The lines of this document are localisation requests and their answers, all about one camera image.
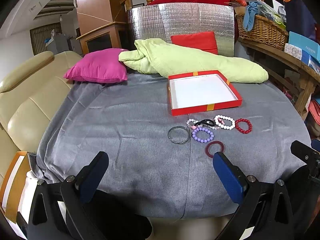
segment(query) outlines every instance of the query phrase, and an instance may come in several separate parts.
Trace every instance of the wicker basket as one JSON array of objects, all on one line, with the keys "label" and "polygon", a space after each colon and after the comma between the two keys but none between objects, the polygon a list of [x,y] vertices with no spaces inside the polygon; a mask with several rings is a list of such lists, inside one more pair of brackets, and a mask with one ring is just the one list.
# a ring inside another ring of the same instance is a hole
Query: wicker basket
[{"label": "wicker basket", "polygon": [[284,50],[288,42],[288,32],[281,29],[276,23],[267,18],[256,15],[251,31],[246,32],[243,28],[244,14],[236,14],[239,28],[239,37],[245,40],[255,41],[279,50]]}]

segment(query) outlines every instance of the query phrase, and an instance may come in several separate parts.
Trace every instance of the gray tablecloth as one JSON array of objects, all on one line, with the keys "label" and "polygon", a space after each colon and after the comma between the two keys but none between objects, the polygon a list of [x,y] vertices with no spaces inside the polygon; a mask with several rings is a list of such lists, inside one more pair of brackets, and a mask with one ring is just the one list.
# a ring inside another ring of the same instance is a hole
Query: gray tablecloth
[{"label": "gray tablecloth", "polygon": [[36,157],[30,156],[34,173],[57,182],[76,175],[105,151],[109,167],[99,189],[119,196],[138,214],[166,218],[230,214],[237,205],[205,154],[206,145],[193,139],[177,145],[167,138],[171,127],[185,125],[189,118],[213,119],[217,114],[252,123],[249,134],[236,129],[214,132],[225,145],[225,155],[244,174],[273,183],[303,164],[291,154],[290,145],[294,140],[310,145],[307,129],[271,83],[233,84],[243,97],[240,107],[173,117],[167,82],[158,74],[138,73],[115,85],[76,82],[50,122]]}]

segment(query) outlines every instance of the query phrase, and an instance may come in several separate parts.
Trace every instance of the pink fabric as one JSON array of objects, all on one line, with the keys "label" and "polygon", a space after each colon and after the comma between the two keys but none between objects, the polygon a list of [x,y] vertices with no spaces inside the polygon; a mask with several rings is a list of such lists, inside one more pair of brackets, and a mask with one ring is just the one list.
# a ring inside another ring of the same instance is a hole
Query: pink fabric
[{"label": "pink fabric", "polygon": [[117,83],[127,80],[127,69],[119,62],[126,49],[104,49],[88,53],[63,76],[75,81]]}]

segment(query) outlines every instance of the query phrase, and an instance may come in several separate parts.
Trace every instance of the table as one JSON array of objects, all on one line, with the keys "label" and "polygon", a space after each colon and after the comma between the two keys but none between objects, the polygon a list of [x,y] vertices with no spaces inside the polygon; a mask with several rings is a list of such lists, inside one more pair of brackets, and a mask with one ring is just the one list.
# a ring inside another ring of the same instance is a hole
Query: table
[{"label": "table", "polygon": [[268,72],[269,75],[273,76],[276,80],[281,82],[281,84],[283,84],[287,89],[289,89],[289,91],[292,94],[298,97],[298,100],[295,104],[295,109],[297,110],[299,115],[302,116],[303,110],[309,99],[310,94],[312,94],[315,91],[317,85],[320,85],[320,75],[316,73],[313,69],[311,69],[308,65],[303,63],[301,60],[289,55],[288,53],[285,53],[284,51],[255,41],[244,40],[242,38],[238,38],[238,41],[241,42],[243,46],[271,56],[286,64],[294,71],[300,73],[299,82],[300,88],[302,89],[301,92],[299,92],[298,89],[296,89],[293,85],[287,82],[287,80],[285,80],[279,74],[265,66],[262,66]]}]

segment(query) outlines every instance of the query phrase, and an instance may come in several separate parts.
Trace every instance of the sofa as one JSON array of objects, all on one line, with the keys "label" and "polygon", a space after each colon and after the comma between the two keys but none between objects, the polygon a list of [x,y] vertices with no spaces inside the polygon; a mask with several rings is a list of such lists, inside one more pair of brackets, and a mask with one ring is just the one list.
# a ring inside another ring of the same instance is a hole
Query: sofa
[{"label": "sofa", "polygon": [[72,87],[63,75],[82,57],[72,51],[45,51],[9,73],[0,83],[0,186],[19,150],[37,152],[50,120]]}]

